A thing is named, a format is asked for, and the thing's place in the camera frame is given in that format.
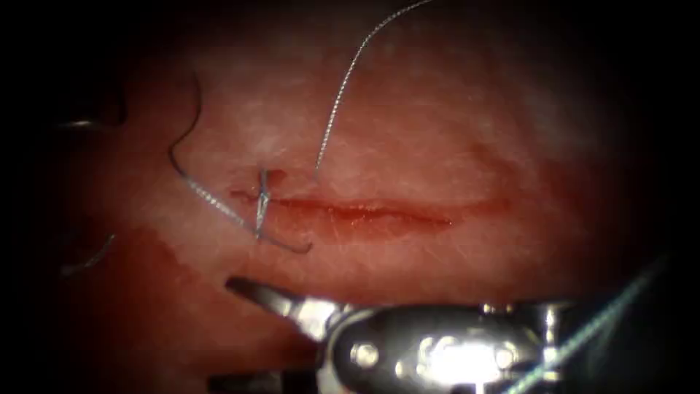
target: moist tissue surface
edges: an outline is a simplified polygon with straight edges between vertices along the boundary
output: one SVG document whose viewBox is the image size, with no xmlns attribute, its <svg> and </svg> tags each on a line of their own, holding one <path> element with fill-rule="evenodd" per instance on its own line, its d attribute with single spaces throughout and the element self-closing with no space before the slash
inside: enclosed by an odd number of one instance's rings
<svg viewBox="0 0 700 394">
<path fill-rule="evenodd" d="M 46 170 L 66 201 L 55 228 L 82 234 L 59 260 L 116 235 L 58 298 L 102 388 L 204 393 L 208 374 L 310 360 L 290 324 L 225 292 L 234 274 L 340 301 L 472 303 L 585 293 L 644 256 L 627 247 L 644 225 L 629 174 L 644 169 L 614 84 L 554 35 L 438 3 L 370 41 L 318 180 L 340 81 L 399 2 L 192 16 L 130 64 L 127 123 Z M 171 167 L 192 71 L 203 112 L 179 162 L 252 223 L 270 170 L 263 228 L 308 254 L 256 241 Z"/>
</svg>

